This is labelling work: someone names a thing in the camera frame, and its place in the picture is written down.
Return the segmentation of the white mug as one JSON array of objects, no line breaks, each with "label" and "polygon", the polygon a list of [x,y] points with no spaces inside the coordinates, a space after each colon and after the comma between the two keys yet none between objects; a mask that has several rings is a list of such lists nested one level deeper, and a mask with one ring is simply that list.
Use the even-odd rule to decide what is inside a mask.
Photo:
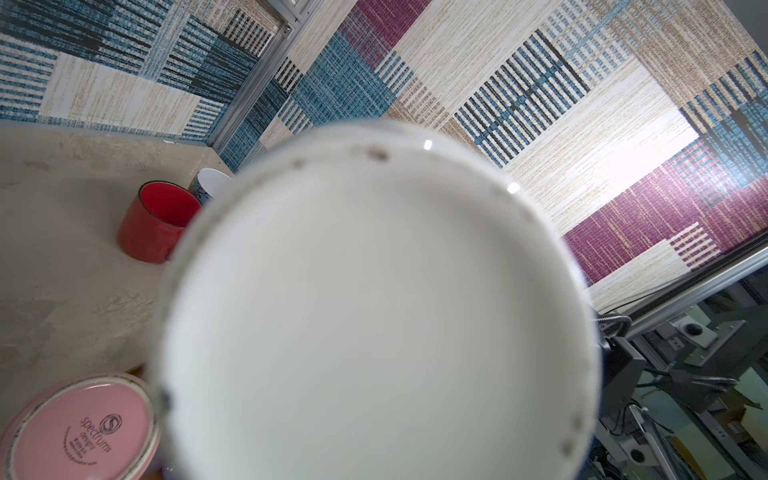
[{"label": "white mug", "polygon": [[411,124],[260,155],[165,273],[150,382],[181,479],[573,479],[602,361],[521,186]]}]

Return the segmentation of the red mug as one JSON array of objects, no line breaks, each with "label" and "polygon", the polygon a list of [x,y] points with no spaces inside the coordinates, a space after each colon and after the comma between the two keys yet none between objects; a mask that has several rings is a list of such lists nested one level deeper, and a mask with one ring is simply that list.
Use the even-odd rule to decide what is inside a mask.
[{"label": "red mug", "polygon": [[145,182],[118,229],[118,245],[134,259],[165,263],[201,208],[196,197],[175,183]]}]

